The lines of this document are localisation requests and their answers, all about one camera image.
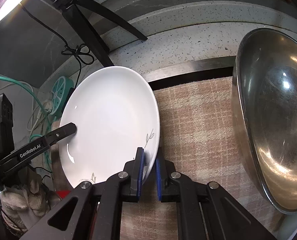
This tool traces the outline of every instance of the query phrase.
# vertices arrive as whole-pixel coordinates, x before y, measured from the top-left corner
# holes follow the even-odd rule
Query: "white cable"
[[[32,93],[34,94],[33,87],[32,87],[29,83],[24,82],[24,81],[20,81],[20,82],[21,82],[22,84],[27,85],[27,86],[31,89]],[[14,84],[14,83],[9,83],[9,84],[7,84],[7,85],[1,87],[0,90],[2,90],[2,89],[4,89],[4,88],[7,88],[8,86],[12,86],[12,85],[15,85],[15,84]],[[34,98],[32,97],[32,112],[33,112],[33,109],[34,109]]]
[[[29,128],[29,123],[30,123],[31,120],[33,120],[33,118],[34,118],[34,113],[35,113],[35,111],[36,111],[38,108],[39,108],[39,105],[37,105],[37,106],[34,108],[34,110],[32,111],[32,113],[31,113],[31,115],[30,115],[30,117],[29,117],[29,120],[28,120],[28,122],[27,122],[27,124],[26,124],[26,129],[27,129],[29,132],[31,132],[32,127],[33,127],[33,125],[32,125],[31,128]]]
[[[43,101],[42,103],[44,110],[49,113],[51,112],[52,108],[53,108],[53,102],[49,99],[46,99]],[[39,112],[36,116],[36,121],[34,123],[34,125],[32,126],[31,129],[28,129],[30,131],[30,135],[29,138],[31,137],[31,135],[33,134],[33,131],[44,121],[44,119],[47,118],[47,116],[43,115],[42,109],[39,108]]]

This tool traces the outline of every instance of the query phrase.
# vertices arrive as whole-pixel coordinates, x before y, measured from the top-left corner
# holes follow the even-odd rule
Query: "fabric mat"
[[[52,123],[51,130],[55,130],[60,127],[61,119]],[[52,163],[52,177],[53,177],[53,186],[55,191],[59,190],[72,190],[73,187],[69,183],[68,179],[66,178],[60,156],[59,156],[59,146],[58,144],[54,144],[51,146],[50,149],[51,155],[51,163]]]
[[[165,159],[174,162],[177,171],[200,183],[217,181],[274,233],[283,215],[261,196],[243,168],[232,127],[231,91],[231,77],[155,91],[161,119],[160,145]],[[65,189],[63,181],[59,183]],[[139,203],[123,203],[121,239],[177,237],[176,204],[157,200],[152,170]]]

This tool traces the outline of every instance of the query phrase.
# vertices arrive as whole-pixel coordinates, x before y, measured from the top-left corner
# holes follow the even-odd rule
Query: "black tripod leg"
[[[120,188],[129,179],[129,175],[120,178],[117,173],[106,180],[91,240],[119,239],[120,230],[118,228],[120,228],[122,213]]]
[[[62,11],[62,15],[104,67],[114,66],[107,55],[109,48],[75,4]]]
[[[142,40],[142,41],[147,40],[147,37],[143,33],[141,33],[139,30],[137,30],[135,27],[133,27],[131,24],[129,24],[122,17],[119,17],[116,13],[107,9],[100,3],[98,3],[94,0],[76,0],[75,3],[86,8],[86,9],[89,9],[90,11],[93,11],[93,12],[101,15],[102,17],[110,20],[111,22],[114,22],[115,24],[121,26],[123,29],[132,33],[134,36],[138,37],[140,40]]]
[[[171,177],[172,183],[179,187],[180,202],[177,203],[177,211],[180,212],[180,230],[182,240],[206,240],[206,232],[200,205],[196,195],[194,182],[186,175],[180,174],[178,178]]]
[[[209,201],[201,203],[209,239],[276,240],[217,182],[207,185]]]
[[[81,183],[53,207],[38,223],[30,228],[21,240],[86,239],[96,206],[91,196],[97,185]]]

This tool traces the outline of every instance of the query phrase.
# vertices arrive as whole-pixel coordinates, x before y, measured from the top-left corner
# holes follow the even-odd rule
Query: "black stand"
[[[93,11],[102,17],[116,23],[140,40],[146,41],[147,37],[140,31],[130,25],[126,20],[107,9],[94,0],[51,0],[53,6],[62,12],[62,16],[72,26],[76,33],[81,37],[86,46],[93,52],[96,58],[104,67],[113,66],[108,56],[110,52],[100,35],[96,32],[87,18],[79,10],[78,6],[82,6]]]
[[[120,239],[122,203],[138,201],[143,163],[144,150],[138,148],[135,160],[106,182],[82,182],[21,240]],[[156,158],[156,178],[159,200],[177,202],[178,239],[276,240],[217,182],[193,182],[164,160],[161,151]]]
[[[58,141],[74,134],[76,126],[68,123],[38,139],[27,143],[20,149],[14,149],[13,108],[5,94],[0,95],[0,187],[18,184],[17,172],[27,166],[36,156],[46,152]]]

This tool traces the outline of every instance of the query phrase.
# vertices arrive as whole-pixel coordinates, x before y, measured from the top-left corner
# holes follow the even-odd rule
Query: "speckled countertop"
[[[205,23],[156,33],[147,41],[133,41],[112,51],[110,58],[115,65],[129,67],[142,74],[186,61],[233,56],[249,31],[265,27],[280,30],[297,41],[297,33],[269,25]],[[100,68],[102,66],[97,60],[82,68],[79,82]],[[78,71],[70,77],[74,82],[77,74]]]

